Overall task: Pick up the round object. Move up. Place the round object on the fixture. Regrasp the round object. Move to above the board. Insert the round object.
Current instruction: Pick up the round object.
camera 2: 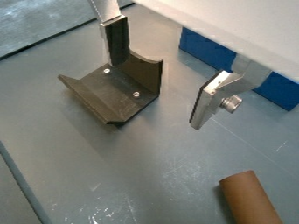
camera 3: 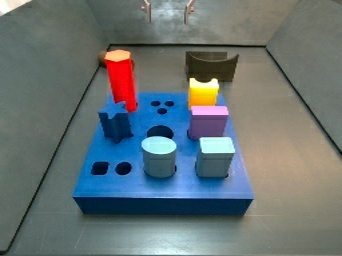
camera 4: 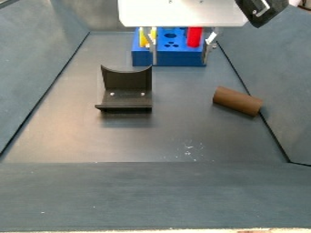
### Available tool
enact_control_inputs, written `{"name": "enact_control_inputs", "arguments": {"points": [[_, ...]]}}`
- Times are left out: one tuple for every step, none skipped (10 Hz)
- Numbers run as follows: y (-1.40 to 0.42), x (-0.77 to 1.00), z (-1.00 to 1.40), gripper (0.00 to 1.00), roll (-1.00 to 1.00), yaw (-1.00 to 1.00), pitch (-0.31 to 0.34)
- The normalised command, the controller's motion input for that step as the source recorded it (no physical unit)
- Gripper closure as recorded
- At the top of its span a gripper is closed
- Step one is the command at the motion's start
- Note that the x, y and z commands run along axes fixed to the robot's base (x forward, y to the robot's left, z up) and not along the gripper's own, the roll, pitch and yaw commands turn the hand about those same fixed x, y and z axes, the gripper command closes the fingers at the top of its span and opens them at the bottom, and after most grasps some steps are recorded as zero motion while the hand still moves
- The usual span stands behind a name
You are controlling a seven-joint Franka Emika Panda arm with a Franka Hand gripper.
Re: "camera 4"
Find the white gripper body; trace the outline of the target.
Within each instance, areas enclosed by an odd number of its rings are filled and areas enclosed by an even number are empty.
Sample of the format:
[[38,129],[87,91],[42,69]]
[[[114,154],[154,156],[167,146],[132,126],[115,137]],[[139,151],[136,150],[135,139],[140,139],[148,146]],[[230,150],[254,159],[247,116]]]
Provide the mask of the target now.
[[235,0],[118,0],[119,20],[134,26],[243,26]]

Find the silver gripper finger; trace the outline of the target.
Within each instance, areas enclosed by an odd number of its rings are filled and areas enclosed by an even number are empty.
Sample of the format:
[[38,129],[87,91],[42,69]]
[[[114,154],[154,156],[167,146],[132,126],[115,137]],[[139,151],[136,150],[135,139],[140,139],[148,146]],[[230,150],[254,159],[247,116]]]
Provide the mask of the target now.
[[204,40],[204,55],[203,55],[203,64],[207,64],[208,61],[208,55],[210,55],[210,50],[214,47],[214,40],[218,36],[218,33],[215,32],[215,30],[211,31],[210,36],[206,38]]
[[152,53],[152,64],[156,65],[156,28],[151,28],[150,33],[147,34],[147,39],[150,42],[150,51]]

